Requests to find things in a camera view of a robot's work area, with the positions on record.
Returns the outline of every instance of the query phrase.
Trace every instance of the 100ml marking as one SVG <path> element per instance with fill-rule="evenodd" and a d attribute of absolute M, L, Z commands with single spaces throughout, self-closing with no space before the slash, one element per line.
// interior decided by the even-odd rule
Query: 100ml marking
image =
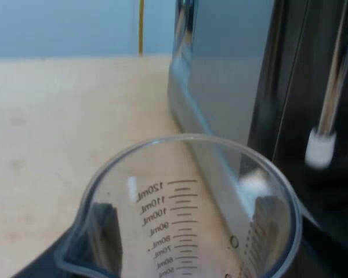
<path fill-rule="evenodd" d="M 165 246 L 163 249 L 155 252 L 154 259 L 157 259 L 158 257 L 165 255 L 167 252 L 170 252 L 170 251 L 172 251 L 172 246 L 171 245 Z"/>
<path fill-rule="evenodd" d="M 166 214 L 166 208 L 161 208 L 155 212 L 153 212 L 151 215 L 144 217 L 143 218 L 143 225 L 142 227 L 146 226 L 148 223 L 150 223 L 151 221 L 162 217 L 163 215 Z"/>
<path fill-rule="evenodd" d="M 162 182 L 150 185 L 146 190 L 138 192 L 137 203 L 143 200 L 148 195 L 153 194 L 154 192 L 160 191 L 162 189 Z"/>

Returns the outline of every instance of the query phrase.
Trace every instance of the measurement markings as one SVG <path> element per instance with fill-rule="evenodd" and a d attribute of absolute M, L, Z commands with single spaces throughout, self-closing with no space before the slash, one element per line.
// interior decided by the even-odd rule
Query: measurement markings
<path fill-rule="evenodd" d="M 254 223 L 258 226 L 259 230 L 262 231 L 263 236 L 266 237 L 267 233 L 266 233 L 266 231 L 263 229 L 263 227 L 260 226 L 260 223 L 258 223 L 258 222 L 254 222 Z"/>
<path fill-rule="evenodd" d="M 181 248 L 181 247 L 198 247 L 198 245 L 197 244 L 183 244 L 183 245 L 174 246 L 174 248 Z"/>
<path fill-rule="evenodd" d="M 175 201 L 176 204 L 181 204 L 181 203 L 190 203 L 191 200 L 181 200 L 181 201 Z"/>
<path fill-rule="evenodd" d="M 183 190 L 191 190 L 189 187 L 181 187 L 181 188 L 176 188 L 174 191 L 183 191 Z"/>
<path fill-rule="evenodd" d="M 257 265 L 259 260 L 256 258 L 254 252 L 252 250 L 249 250 L 249 254 L 251 255 L 251 258 L 254 260 L 255 265 Z"/>
<path fill-rule="evenodd" d="M 181 237 L 181 236 L 197 236 L 197 235 L 194 235 L 194 234 L 188 234 L 188 235 L 176 235 L 176 236 L 173 236 L 173 238 L 176 238 L 176 237 Z"/>
<path fill-rule="evenodd" d="M 170 210 L 181 210 L 181 209 L 198 209 L 198 207 L 189 206 L 189 207 L 172 207 Z"/>
<path fill-rule="evenodd" d="M 259 274 L 259 269 L 256 267 L 255 263 L 253 262 L 253 260 L 250 257 L 248 257 L 248 259 L 249 259 L 249 262 L 251 263 L 251 265 L 253 266 L 256 274 L 258 275 Z"/>
<path fill-rule="evenodd" d="M 183 221 L 172 222 L 172 224 L 179 224 L 179 223 L 198 223 L 198 221 L 197 220 L 183 220 Z"/>
<path fill-rule="evenodd" d="M 176 257 L 175 259 L 198 259 L 196 256 L 183 256 L 183 257 Z"/>
<path fill-rule="evenodd" d="M 197 266 L 180 266 L 176 269 L 196 269 L 196 268 L 197 268 Z"/>
<path fill-rule="evenodd" d="M 181 184 L 185 182 L 197 182 L 197 180 L 178 180 L 178 181 L 169 181 L 167 184 Z"/>
<path fill-rule="evenodd" d="M 198 194 L 178 194 L 169 196 L 169 199 L 177 198 L 177 197 L 198 197 Z"/>

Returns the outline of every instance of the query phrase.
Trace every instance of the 110ml marking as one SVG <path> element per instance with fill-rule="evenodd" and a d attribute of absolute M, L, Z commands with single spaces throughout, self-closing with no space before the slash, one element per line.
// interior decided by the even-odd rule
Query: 110ml marking
<path fill-rule="evenodd" d="M 142 215 L 143 213 L 149 211 L 150 209 L 154 208 L 155 206 L 157 206 L 159 204 L 163 204 L 163 203 L 165 203 L 165 197 L 164 196 L 157 197 L 156 199 L 153 199 L 148 204 L 145 204 L 144 206 L 142 206 L 142 212 L 140 213 L 140 215 Z"/>
<path fill-rule="evenodd" d="M 161 208 L 155 212 L 153 212 L 151 215 L 144 217 L 143 218 L 143 225 L 142 227 L 146 226 L 148 223 L 150 223 L 151 221 L 162 217 L 163 215 L 166 214 L 166 208 Z"/>

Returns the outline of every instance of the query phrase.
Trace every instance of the clear plastic measuring cup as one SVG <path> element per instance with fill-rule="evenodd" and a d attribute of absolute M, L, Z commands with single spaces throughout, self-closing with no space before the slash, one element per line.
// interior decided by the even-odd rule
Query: clear plastic measuring cup
<path fill-rule="evenodd" d="M 271 162 L 183 134 L 137 144 L 101 168 L 56 263 L 92 278 L 280 277 L 301 230 L 295 193 Z"/>

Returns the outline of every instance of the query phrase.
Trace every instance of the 90ml marking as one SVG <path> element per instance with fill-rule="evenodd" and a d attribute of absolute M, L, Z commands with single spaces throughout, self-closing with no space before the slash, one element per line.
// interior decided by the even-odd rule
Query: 90ml marking
<path fill-rule="evenodd" d="M 170 273 L 174 273 L 174 268 L 168 268 L 167 270 L 160 272 L 158 278 L 162 278 Z"/>
<path fill-rule="evenodd" d="M 155 206 L 157 206 L 159 204 L 163 204 L 163 203 L 165 203 L 165 197 L 164 196 L 161 196 L 161 197 L 158 197 L 156 199 L 153 199 L 148 204 L 145 204 L 144 206 L 142 206 L 142 212 L 140 213 L 140 215 L 142 215 L 143 213 L 149 211 L 150 209 L 154 208 Z"/>
<path fill-rule="evenodd" d="M 160 257 L 161 255 L 164 255 L 164 254 L 166 254 L 167 252 L 170 252 L 170 251 L 172 251 L 172 246 L 171 246 L 171 245 L 168 245 L 168 246 L 164 247 L 163 249 L 161 249 L 161 250 L 155 252 L 155 257 L 154 257 L 154 259 L 157 259 L 157 258 Z"/>
<path fill-rule="evenodd" d="M 150 185 L 146 190 L 142 192 L 138 192 L 138 200 L 137 203 L 143 200 L 148 195 L 153 194 L 154 192 L 160 191 L 162 189 L 162 182 Z"/>
<path fill-rule="evenodd" d="M 158 232 L 164 231 L 164 230 L 166 230 L 168 228 L 169 228 L 169 222 L 168 221 L 164 222 L 164 223 L 161 223 L 157 227 L 151 229 L 150 237 L 152 237 L 153 235 L 156 235 Z"/>
<path fill-rule="evenodd" d="M 173 262 L 173 258 L 172 257 L 164 259 L 163 261 L 157 263 L 157 269 L 161 268 L 162 266 L 169 265 L 172 262 Z"/>
<path fill-rule="evenodd" d="M 162 217 L 163 215 L 166 214 L 166 208 L 161 208 L 155 212 L 153 212 L 150 216 L 144 217 L 143 218 L 143 225 L 142 227 L 146 226 L 148 223 L 150 223 L 151 221 Z"/>
<path fill-rule="evenodd" d="M 171 238 L 170 236 L 164 236 L 160 240 L 157 240 L 156 242 L 153 242 L 152 249 L 155 249 L 156 247 L 163 245 L 166 242 L 170 242 Z"/>

